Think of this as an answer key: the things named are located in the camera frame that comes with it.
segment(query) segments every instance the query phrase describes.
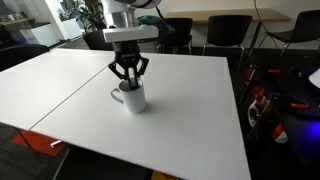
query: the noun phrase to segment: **white mug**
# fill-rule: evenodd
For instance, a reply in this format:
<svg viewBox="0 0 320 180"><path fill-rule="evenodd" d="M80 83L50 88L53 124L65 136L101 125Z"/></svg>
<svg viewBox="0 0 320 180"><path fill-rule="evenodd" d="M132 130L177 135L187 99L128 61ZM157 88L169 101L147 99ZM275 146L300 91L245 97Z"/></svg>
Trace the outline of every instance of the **white mug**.
<svg viewBox="0 0 320 180"><path fill-rule="evenodd" d="M118 92L122 95L122 98L117 97L114 92ZM146 98L144 95L143 83L139 81L139 87L137 89L130 89L127 81L122 81L119 84L119 88L114 88L111 91L111 96L116 101L124 104L127 111L131 113L139 113L146 108Z"/></svg>

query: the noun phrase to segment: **mug handle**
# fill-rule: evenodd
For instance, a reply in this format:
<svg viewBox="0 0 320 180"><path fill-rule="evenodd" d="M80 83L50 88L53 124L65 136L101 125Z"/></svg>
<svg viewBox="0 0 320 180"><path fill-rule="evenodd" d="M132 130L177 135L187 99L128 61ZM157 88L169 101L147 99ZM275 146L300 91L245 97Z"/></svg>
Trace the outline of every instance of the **mug handle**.
<svg viewBox="0 0 320 180"><path fill-rule="evenodd" d="M116 95L114 95L114 92L117 91L118 93L120 93L120 90L119 88L114 88L112 91L111 91L111 96L113 97L114 100L118 101L119 103L122 103L123 104L123 100L118 98Z"/></svg>

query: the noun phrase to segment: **cable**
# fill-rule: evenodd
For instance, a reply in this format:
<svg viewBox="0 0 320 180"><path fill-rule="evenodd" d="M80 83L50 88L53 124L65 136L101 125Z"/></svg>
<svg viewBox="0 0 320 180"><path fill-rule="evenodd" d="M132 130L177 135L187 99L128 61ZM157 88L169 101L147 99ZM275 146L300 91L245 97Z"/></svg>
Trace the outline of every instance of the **cable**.
<svg viewBox="0 0 320 180"><path fill-rule="evenodd" d="M257 0L254 0L253 2L254 2L254 8L255 8L255 10L256 10L256 12L257 12L257 14L258 14L258 18L259 18L260 23L262 24L263 29L264 29L266 32L269 32L268 29L266 28L266 26L263 24L263 22L262 22L262 20L261 20L261 16L260 16L259 10L258 10L258 8L257 8ZM276 41L275 41L271 36L270 36L270 38L272 39L273 43L276 45L277 49L279 49Z"/></svg>

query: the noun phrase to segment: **blue light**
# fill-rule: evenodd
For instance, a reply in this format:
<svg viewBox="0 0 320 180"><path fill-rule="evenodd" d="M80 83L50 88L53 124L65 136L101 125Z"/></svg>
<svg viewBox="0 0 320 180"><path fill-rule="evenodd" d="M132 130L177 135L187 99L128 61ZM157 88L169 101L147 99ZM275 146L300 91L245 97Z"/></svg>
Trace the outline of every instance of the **blue light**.
<svg viewBox="0 0 320 180"><path fill-rule="evenodd" d="M312 122L306 129L306 132L310 138L320 139L320 122Z"/></svg>

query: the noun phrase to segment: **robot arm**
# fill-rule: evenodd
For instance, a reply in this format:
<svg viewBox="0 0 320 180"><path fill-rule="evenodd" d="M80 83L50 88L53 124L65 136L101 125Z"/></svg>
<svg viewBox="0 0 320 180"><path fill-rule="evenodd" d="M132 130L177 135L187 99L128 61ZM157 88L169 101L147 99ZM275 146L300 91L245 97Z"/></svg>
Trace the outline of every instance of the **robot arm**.
<svg viewBox="0 0 320 180"><path fill-rule="evenodd" d="M144 74L149 60L141 57L137 40L155 38L155 27L138 27L134 16L136 8L150 9L161 0L101 0L107 29L103 31L106 42L112 42L115 60L109 64L110 70L120 79L128 81L131 89L139 88L140 76ZM124 69L124 74L117 70L117 65Z"/></svg>

